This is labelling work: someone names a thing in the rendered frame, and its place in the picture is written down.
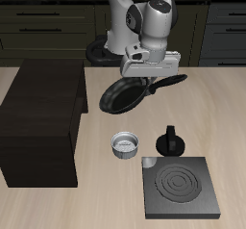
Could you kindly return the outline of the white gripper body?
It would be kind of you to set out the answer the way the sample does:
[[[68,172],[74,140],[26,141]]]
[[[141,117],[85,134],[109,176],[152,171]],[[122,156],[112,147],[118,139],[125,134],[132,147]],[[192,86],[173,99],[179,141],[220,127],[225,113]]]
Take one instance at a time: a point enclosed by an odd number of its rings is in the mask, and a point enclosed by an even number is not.
[[[149,63],[147,61],[129,60],[124,56],[120,65],[123,77],[169,77],[178,74],[179,52],[167,52],[163,61]]]

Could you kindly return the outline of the round black stove knob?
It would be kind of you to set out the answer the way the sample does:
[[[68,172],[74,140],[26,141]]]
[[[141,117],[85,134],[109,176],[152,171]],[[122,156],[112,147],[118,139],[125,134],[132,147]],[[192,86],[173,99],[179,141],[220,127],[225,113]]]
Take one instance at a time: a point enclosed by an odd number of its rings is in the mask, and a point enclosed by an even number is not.
[[[156,149],[162,156],[181,156],[185,152],[185,142],[176,135],[175,127],[168,125],[166,133],[158,137]]]

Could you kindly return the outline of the dark grey stove plate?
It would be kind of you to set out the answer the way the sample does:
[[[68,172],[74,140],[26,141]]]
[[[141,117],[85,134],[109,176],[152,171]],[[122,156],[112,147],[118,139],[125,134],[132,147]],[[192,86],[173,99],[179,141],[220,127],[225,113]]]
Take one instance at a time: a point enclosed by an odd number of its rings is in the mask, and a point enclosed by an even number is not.
[[[146,219],[218,219],[205,157],[143,157]]]

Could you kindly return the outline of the black frying pan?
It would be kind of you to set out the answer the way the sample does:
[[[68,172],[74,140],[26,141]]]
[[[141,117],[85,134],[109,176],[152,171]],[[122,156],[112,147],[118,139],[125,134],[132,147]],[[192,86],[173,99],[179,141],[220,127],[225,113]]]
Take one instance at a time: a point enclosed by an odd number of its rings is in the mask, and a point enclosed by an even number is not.
[[[151,77],[147,78],[146,86],[141,84],[140,78],[121,78],[107,88],[100,99],[99,107],[102,112],[111,115],[124,114],[135,108],[145,96],[154,94],[158,88],[178,84],[186,78],[185,74],[170,76],[159,81],[156,81],[156,77]]]

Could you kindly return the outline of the small silver fluted dish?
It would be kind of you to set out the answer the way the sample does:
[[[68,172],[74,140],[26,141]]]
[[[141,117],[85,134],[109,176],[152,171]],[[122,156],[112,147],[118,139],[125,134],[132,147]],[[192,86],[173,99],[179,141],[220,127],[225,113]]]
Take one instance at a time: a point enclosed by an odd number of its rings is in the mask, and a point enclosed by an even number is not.
[[[128,160],[134,157],[138,145],[138,137],[131,132],[118,132],[111,138],[112,152],[119,159]]]

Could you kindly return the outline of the dark grey kitchen cupboard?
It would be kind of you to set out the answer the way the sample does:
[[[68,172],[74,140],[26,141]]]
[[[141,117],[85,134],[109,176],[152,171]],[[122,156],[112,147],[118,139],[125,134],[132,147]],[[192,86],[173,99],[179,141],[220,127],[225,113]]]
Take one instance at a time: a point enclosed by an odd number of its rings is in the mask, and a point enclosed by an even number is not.
[[[199,66],[246,66],[246,3],[209,6]]]

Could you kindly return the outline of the dark olive kitchen cupboard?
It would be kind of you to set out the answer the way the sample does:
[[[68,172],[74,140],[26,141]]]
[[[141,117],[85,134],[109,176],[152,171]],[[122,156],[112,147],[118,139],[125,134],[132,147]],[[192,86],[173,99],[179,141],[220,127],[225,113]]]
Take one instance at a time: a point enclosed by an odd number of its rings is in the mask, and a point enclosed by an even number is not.
[[[93,5],[0,5],[0,66],[25,59],[86,59],[95,41]]]

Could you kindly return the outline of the dark wooden cabinet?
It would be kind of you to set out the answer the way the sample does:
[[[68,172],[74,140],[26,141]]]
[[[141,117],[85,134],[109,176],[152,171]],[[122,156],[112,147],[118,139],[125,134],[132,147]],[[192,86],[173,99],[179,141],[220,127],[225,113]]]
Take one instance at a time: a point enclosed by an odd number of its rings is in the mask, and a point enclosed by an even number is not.
[[[28,59],[0,105],[0,169],[10,188],[76,188],[74,154],[88,112],[84,64]]]

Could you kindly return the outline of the flat black base plate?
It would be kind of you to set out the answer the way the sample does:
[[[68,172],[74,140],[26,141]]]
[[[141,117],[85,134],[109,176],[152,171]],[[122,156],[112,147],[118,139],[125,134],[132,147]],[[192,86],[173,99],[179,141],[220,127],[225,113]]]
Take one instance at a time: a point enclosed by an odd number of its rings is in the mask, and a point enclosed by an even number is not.
[[[119,67],[122,55],[113,54],[109,51],[105,44],[108,40],[107,35],[99,35],[86,48],[86,59],[91,62],[94,67]]]

